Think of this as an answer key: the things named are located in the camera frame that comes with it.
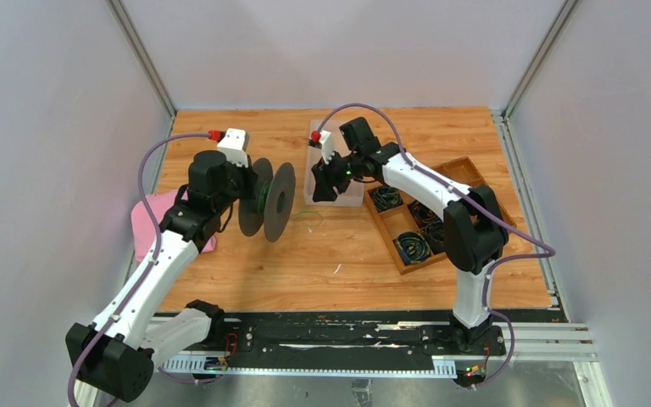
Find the dark grey perforated spool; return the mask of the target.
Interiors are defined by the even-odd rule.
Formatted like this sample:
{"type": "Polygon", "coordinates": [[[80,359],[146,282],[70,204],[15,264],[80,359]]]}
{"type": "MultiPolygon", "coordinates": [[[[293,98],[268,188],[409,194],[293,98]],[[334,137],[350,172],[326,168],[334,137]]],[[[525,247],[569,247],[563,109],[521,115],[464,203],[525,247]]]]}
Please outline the dark grey perforated spool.
{"type": "Polygon", "coordinates": [[[266,158],[253,162],[252,169],[257,179],[253,196],[239,202],[240,231],[251,237],[264,229],[265,238],[273,243],[282,236],[290,220],[295,197],[295,169],[292,163],[286,162],[273,171],[266,158]]]}

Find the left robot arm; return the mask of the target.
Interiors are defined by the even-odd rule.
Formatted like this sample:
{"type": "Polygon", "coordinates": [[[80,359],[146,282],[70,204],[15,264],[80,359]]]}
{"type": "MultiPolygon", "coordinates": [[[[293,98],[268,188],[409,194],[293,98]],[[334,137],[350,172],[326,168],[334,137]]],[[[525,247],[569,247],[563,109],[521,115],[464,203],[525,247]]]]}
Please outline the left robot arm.
{"type": "Polygon", "coordinates": [[[77,382],[112,396],[114,402],[137,399],[153,373],[188,346],[215,350],[225,341],[223,309],[194,300],[175,317],[154,329],[149,323],[181,273],[208,241],[227,226],[221,219],[233,207],[256,210],[273,178],[268,159],[252,161],[244,152],[197,153],[187,182],[173,205],[158,220],[142,199],[155,237],[142,262],[115,298],[94,320],[75,323],[65,342],[72,364],[68,402],[78,404],[77,382]]]}

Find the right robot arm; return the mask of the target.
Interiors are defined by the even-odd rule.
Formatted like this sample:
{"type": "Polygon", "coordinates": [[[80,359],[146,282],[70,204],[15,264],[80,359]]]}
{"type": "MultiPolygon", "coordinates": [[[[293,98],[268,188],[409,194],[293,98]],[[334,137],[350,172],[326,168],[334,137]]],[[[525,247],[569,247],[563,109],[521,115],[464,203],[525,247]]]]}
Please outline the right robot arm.
{"type": "Polygon", "coordinates": [[[341,155],[334,136],[312,131],[308,145],[320,150],[311,168],[315,202],[333,202],[351,182],[369,177],[407,193],[442,222],[444,252],[457,273],[456,302],[451,316],[451,343],[461,353],[476,351],[492,326],[492,267],[509,240],[494,191],[452,181],[423,165],[400,144],[381,143],[363,117],[339,128],[348,147],[341,155]]]}

